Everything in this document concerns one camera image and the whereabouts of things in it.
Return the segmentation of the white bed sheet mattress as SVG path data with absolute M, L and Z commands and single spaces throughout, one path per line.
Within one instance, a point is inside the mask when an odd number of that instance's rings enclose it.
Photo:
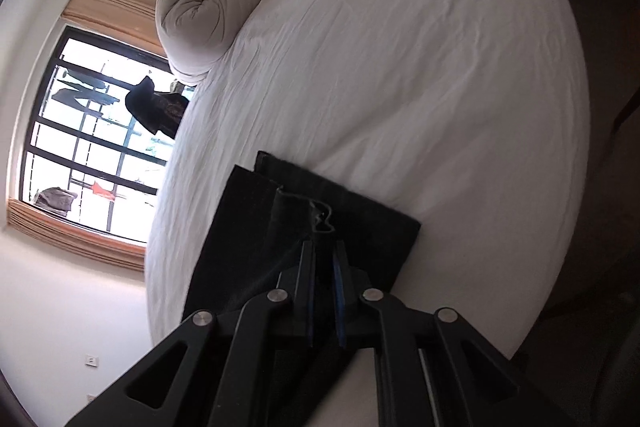
M 568 0 L 258 0 L 221 38 L 201 8 L 158 32 L 195 84 L 146 247 L 151 337 L 186 288 L 235 166 L 268 152 L 418 220 L 395 291 L 458 309 L 514 355 L 558 277 L 589 146 Z

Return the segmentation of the upper wall socket plate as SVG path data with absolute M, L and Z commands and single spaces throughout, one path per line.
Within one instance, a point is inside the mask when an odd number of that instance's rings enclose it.
M 99 358 L 95 355 L 86 355 L 85 366 L 93 367 L 97 369 L 99 367 Z

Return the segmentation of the beige window curtain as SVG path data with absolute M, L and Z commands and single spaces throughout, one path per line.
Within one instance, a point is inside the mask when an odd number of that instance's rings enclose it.
M 70 0 L 62 19 L 82 29 L 165 57 L 155 26 L 156 0 Z

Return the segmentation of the black denim pants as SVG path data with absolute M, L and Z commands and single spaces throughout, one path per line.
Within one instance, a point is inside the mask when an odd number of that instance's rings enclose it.
M 209 227 L 182 314 L 236 311 L 295 267 L 308 239 L 328 233 L 345 253 L 352 283 L 390 291 L 420 222 L 288 161 L 260 152 L 236 166 Z

